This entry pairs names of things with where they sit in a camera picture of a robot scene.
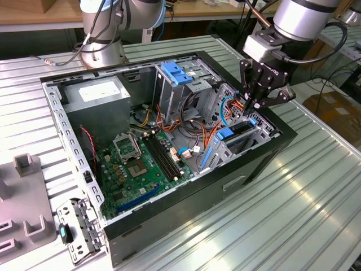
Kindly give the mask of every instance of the wooden shelf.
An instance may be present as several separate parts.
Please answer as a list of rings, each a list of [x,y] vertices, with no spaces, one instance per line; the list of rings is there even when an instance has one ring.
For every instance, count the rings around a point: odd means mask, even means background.
[[[267,10],[267,13],[274,13],[278,5]],[[196,17],[196,16],[217,16],[241,15],[243,8],[234,7],[229,4],[210,6],[202,0],[196,2],[177,2],[174,4],[174,17]],[[71,23],[81,22],[82,12],[78,0],[57,0],[45,14],[17,10],[14,8],[0,7],[0,25],[18,24],[46,24],[46,23]]]

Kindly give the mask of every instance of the blue plastic latch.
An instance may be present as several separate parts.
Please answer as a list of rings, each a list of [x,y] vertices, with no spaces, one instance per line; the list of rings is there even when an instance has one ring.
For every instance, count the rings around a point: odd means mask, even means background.
[[[220,139],[220,140],[224,140],[224,136],[223,134],[221,134],[220,132],[216,133],[216,136]]]
[[[62,237],[65,236],[65,229],[64,229],[64,228],[60,228],[60,235],[61,235]]]
[[[183,69],[175,62],[163,63],[162,70],[172,79],[172,81],[177,86],[192,82],[194,80],[192,77],[186,75],[186,73],[183,72]]]
[[[251,123],[253,126],[256,126],[257,125],[257,120],[255,118],[251,117],[249,119],[249,123]]]
[[[201,169],[203,169],[203,167],[205,166],[205,163],[207,162],[207,160],[208,160],[208,158],[209,158],[209,155],[210,155],[210,153],[212,152],[212,150],[213,150],[213,148],[212,148],[212,146],[210,146],[210,147],[208,148],[207,154],[205,155],[205,157],[204,157],[204,159],[203,159],[203,162],[202,162],[202,164],[201,164]]]
[[[221,133],[224,138],[230,137],[234,134],[230,128],[223,128],[219,131],[219,133]]]

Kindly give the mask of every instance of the gray holder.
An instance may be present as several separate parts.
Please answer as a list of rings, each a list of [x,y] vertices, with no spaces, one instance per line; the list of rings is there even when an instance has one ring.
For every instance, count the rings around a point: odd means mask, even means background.
[[[39,157],[0,165],[0,265],[55,239]]]

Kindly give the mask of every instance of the slotted metal surface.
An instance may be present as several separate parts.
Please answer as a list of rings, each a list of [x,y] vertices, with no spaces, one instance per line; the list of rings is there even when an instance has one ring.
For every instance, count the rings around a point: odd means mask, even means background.
[[[344,54],[351,60],[361,58],[361,49],[356,47],[356,41],[361,41],[361,27],[347,27],[348,38],[343,47],[339,50],[340,53]],[[338,27],[329,27],[321,32],[318,36],[320,40],[327,43],[332,48],[335,48],[342,37],[342,31]]]
[[[238,79],[238,54],[211,36],[126,46],[132,61],[205,50]],[[64,61],[71,54],[51,56]],[[51,208],[80,197],[39,77],[82,70],[30,58],[0,62],[0,163],[39,155]],[[121,270],[347,270],[361,253],[360,154],[296,102],[273,108],[298,136],[257,180],[146,250]],[[1,270],[74,269],[58,239]],[[99,253],[77,270],[108,270]]]

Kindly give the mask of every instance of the green motherboard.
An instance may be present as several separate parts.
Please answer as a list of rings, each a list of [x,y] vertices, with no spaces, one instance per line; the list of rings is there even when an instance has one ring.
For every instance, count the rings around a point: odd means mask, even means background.
[[[171,157],[169,149],[172,147],[164,132],[159,132],[154,136],[163,147],[164,155]],[[133,208],[149,198],[159,195],[166,190],[189,180],[193,174],[183,161],[173,162],[173,165],[182,173],[179,178],[170,179],[167,172],[162,170],[157,160],[153,157],[152,145],[144,144],[144,138],[136,138],[136,142],[141,151],[141,156],[129,159],[126,163],[118,153],[126,154],[133,150],[128,140],[117,142],[97,152],[100,159],[101,190],[104,195],[102,213],[107,219],[116,217],[120,212]]]

